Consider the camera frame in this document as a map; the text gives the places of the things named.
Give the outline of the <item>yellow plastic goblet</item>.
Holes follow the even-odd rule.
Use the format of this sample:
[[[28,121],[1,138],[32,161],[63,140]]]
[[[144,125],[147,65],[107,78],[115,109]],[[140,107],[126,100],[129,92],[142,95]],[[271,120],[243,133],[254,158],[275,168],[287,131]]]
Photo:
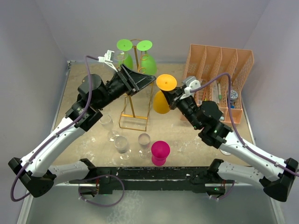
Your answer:
[[[156,85],[159,91],[154,96],[153,109],[159,114],[166,114],[170,111],[170,108],[164,92],[174,90],[177,87],[177,80],[170,74],[162,74],[157,77]]]

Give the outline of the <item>large green wine glass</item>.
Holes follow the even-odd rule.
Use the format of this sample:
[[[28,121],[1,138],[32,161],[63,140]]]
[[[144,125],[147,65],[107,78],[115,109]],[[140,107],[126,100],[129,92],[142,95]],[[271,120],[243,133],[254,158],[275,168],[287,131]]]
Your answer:
[[[149,40],[140,41],[137,44],[137,49],[142,53],[140,57],[139,72],[147,75],[156,75],[157,65],[156,61],[148,51],[152,48],[153,44]]]

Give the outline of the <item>small green wine glass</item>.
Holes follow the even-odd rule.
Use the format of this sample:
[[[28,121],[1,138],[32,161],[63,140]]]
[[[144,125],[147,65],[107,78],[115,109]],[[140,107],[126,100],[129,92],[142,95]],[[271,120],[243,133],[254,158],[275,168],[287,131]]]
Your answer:
[[[117,49],[121,52],[118,57],[118,65],[125,64],[128,68],[133,68],[133,59],[129,54],[133,44],[129,39],[120,39],[117,42]]]

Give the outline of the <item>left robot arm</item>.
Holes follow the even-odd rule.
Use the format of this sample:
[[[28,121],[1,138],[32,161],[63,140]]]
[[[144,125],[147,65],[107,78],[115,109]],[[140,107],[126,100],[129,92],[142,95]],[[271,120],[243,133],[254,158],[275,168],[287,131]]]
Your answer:
[[[14,197],[18,181],[33,197],[40,197],[63,182],[93,182],[96,178],[95,166],[88,159],[61,166],[52,163],[72,142],[100,120],[104,107],[123,94],[135,95],[155,80],[155,76],[135,72],[124,64],[114,70],[112,79],[107,82],[103,82],[99,75],[89,73],[78,87],[77,101],[56,129],[31,153],[9,161],[8,165],[16,175],[10,189],[11,200],[19,201]]]

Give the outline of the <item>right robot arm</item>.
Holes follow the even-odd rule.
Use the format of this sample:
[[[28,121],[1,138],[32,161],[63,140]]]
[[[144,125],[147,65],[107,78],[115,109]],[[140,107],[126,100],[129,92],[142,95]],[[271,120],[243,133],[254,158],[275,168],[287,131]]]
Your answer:
[[[208,146],[221,149],[243,160],[249,167],[231,168],[220,162],[208,170],[208,179],[219,182],[221,179],[236,180],[261,187],[266,195],[286,202],[295,178],[299,163],[293,159],[274,156],[243,139],[235,126],[229,127],[220,121],[222,112],[214,101],[204,101],[198,106],[192,96],[181,98],[182,88],[163,91],[170,109],[179,109]]]

